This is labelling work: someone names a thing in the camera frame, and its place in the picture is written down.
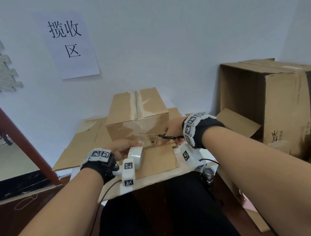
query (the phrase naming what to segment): person's right hand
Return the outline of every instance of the person's right hand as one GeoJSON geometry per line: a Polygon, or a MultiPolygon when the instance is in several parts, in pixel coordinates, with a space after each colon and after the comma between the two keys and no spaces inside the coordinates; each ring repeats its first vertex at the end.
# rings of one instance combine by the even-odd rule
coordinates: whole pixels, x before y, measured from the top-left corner
{"type": "MultiPolygon", "coordinates": [[[[182,128],[182,123],[187,117],[178,117],[169,120],[166,123],[165,126],[165,132],[166,136],[173,136],[173,137],[178,137],[183,134],[183,128],[182,128]]],[[[178,139],[173,139],[175,143],[178,143],[181,145],[183,139],[178,138],[178,139]]],[[[160,142],[160,145],[166,144],[169,141],[169,139],[162,139],[160,142]]]]}

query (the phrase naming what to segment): wall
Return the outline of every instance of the wall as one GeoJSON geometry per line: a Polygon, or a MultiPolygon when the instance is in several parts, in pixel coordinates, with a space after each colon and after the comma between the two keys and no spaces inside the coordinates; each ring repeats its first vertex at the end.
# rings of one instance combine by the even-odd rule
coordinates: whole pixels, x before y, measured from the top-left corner
{"type": "Polygon", "coordinates": [[[300,0],[280,55],[280,61],[311,65],[311,1],[300,0]]]}
{"type": "Polygon", "coordinates": [[[115,93],[156,86],[185,113],[215,114],[219,64],[278,57],[297,1],[4,1],[0,40],[24,88],[0,107],[51,166],[115,93]],[[101,74],[60,80],[32,10],[82,12],[101,74]]]}

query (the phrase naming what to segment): black cable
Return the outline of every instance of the black cable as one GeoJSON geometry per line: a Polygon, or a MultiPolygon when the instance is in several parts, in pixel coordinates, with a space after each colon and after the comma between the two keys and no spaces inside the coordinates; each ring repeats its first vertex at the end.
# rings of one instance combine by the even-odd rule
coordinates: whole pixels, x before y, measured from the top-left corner
{"type": "Polygon", "coordinates": [[[202,159],[200,159],[199,161],[201,161],[201,160],[208,160],[208,161],[212,161],[212,162],[215,162],[216,164],[220,165],[217,161],[213,161],[213,160],[211,160],[211,159],[205,159],[205,158],[202,158],[202,159]]]}
{"type": "Polygon", "coordinates": [[[93,229],[94,229],[94,226],[95,226],[95,222],[96,222],[96,218],[97,218],[97,214],[98,214],[100,205],[101,205],[101,203],[102,203],[104,197],[106,196],[107,192],[108,192],[116,183],[119,183],[119,182],[121,182],[121,181],[122,181],[122,180],[118,180],[117,182],[113,183],[113,185],[111,185],[111,186],[107,189],[107,191],[105,192],[105,194],[103,195],[103,197],[102,197],[102,199],[101,199],[101,201],[100,201],[100,203],[99,203],[99,205],[98,205],[97,211],[96,211],[96,215],[95,215],[95,219],[94,219],[94,222],[93,222],[93,225],[92,225],[92,229],[91,229],[90,235],[92,235],[92,232],[93,232],[93,229]]]}

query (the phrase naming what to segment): paper sign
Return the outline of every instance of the paper sign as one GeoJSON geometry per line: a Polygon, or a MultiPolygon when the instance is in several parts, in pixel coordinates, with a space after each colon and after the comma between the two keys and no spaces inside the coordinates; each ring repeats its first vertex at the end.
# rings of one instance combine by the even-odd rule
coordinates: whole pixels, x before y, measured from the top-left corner
{"type": "Polygon", "coordinates": [[[62,79],[100,73],[81,14],[56,11],[32,15],[62,79]]]}

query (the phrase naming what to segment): black pants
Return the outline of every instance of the black pants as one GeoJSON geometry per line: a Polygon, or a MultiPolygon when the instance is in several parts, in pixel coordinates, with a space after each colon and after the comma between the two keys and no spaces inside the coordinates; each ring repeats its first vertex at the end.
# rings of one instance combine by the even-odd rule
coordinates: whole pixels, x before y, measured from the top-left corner
{"type": "MultiPolygon", "coordinates": [[[[174,235],[240,235],[193,172],[166,180],[164,185],[174,235]]],[[[127,193],[107,202],[99,235],[154,233],[133,194],[127,193]]]]}

